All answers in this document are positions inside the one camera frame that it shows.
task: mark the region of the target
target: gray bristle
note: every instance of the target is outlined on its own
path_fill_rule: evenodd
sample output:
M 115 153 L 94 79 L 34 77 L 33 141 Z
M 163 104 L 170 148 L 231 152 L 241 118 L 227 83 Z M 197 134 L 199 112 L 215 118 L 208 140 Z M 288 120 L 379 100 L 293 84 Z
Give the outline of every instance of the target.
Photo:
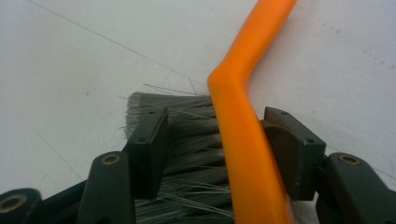
M 128 99 L 125 136 L 154 108 L 167 107 L 171 160 L 154 201 L 136 201 L 137 223 L 233 223 L 219 128 L 210 96 L 135 92 Z

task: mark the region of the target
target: orange plastic handle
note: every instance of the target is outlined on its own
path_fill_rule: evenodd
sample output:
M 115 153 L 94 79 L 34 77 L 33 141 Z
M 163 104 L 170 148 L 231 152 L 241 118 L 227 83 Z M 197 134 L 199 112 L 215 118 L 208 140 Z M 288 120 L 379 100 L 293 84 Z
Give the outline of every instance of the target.
M 207 85 L 215 107 L 236 223 L 293 223 L 272 150 L 248 99 L 248 79 L 295 0 L 261 0 Z

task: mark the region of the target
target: white surface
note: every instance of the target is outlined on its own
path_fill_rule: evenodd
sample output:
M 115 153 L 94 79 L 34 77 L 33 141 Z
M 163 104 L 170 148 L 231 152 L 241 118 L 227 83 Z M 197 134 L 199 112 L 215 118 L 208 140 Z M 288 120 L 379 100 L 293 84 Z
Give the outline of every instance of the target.
M 254 4 L 0 0 L 0 192 L 46 198 L 86 178 L 95 156 L 123 146 L 124 98 L 153 91 L 145 83 L 207 93 Z M 289 111 L 392 189 L 395 12 L 392 0 L 301 0 L 250 85 L 258 111 Z M 306 210 L 300 222 L 315 223 Z

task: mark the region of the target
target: brush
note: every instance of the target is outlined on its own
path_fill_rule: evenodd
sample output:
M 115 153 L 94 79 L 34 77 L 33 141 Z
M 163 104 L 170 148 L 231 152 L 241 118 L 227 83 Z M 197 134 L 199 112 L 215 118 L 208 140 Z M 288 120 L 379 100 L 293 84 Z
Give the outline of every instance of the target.
M 274 156 L 247 92 L 255 63 L 294 3 L 258 1 L 209 76 L 210 97 L 141 92 L 129 97 L 126 137 L 145 114 L 166 107 L 172 142 L 158 198 L 136 202 L 139 223 L 293 222 Z

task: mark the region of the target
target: wire bristle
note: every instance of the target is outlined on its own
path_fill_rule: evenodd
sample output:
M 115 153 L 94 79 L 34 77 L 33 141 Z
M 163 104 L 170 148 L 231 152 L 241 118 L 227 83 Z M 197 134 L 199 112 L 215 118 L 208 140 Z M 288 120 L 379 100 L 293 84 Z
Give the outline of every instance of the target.
M 125 136 L 154 108 L 167 107 L 172 141 L 158 198 L 136 201 L 136 220 L 154 223 L 233 223 L 233 209 L 210 96 L 135 92 L 128 99 Z

